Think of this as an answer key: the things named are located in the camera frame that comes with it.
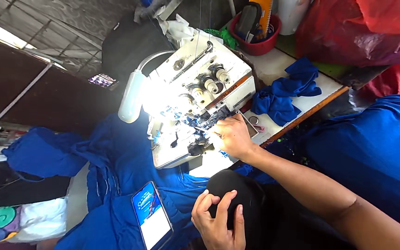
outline person's left hand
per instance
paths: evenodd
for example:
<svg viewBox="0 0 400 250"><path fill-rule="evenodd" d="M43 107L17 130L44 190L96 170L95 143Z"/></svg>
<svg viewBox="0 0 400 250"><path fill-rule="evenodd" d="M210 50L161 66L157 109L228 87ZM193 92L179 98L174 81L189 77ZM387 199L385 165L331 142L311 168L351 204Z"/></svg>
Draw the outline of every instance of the person's left hand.
<svg viewBox="0 0 400 250"><path fill-rule="evenodd" d="M200 231L203 242L208 250L244 250L245 226L243 220L243 206L238 205L234 216L234 230L228 230L228 207L231 200L237 195L236 190L227 192L220 201L220 197L209 194L205 190L198 196L192 209L191 221ZM212 204L217 206L216 218L213 219L208 211Z"/></svg>

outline phone screen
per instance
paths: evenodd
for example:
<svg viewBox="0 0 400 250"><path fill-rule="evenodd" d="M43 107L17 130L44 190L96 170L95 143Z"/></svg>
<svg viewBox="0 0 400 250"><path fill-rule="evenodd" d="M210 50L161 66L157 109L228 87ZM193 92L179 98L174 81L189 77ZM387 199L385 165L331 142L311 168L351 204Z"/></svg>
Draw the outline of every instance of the phone screen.
<svg viewBox="0 0 400 250"><path fill-rule="evenodd" d="M154 185L149 182L132 197L144 244L151 250L163 237L168 236L171 225L162 208Z"/></svg>

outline smartphone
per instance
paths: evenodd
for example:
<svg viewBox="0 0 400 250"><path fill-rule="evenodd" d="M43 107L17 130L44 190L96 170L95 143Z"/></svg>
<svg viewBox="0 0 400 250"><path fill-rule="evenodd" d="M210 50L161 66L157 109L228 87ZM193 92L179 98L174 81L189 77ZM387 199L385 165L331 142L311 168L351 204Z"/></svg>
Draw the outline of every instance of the smartphone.
<svg viewBox="0 0 400 250"><path fill-rule="evenodd" d="M163 247L174 230L153 181L132 196L132 204L146 249Z"/></svg>

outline lamp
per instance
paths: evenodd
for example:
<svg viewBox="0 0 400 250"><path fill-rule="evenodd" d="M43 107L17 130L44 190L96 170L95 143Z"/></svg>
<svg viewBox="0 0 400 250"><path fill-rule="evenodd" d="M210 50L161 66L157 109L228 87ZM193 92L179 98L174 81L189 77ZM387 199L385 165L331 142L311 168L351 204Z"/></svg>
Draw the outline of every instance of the lamp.
<svg viewBox="0 0 400 250"><path fill-rule="evenodd" d="M118 117L127 123L135 122L140 115L143 100L141 98L143 86L149 80L147 76L143 75L141 70L144 66L156 57L164 54L174 53L175 50L164 50L154 53L138 65L137 69L129 76L128 84L126 85L125 94L121 100L121 105L118 110Z"/></svg>

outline light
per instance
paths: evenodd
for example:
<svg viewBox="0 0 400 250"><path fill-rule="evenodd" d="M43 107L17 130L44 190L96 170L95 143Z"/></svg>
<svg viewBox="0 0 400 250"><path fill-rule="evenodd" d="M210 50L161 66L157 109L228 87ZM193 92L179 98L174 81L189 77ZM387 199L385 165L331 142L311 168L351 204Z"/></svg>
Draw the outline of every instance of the light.
<svg viewBox="0 0 400 250"><path fill-rule="evenodd" d="M143 103L141 98L142 87L147 81L147 77L139 69L136 69L129 76L128 85L118 110L118 117L122 121L132 123L137 120Z"/></svg>

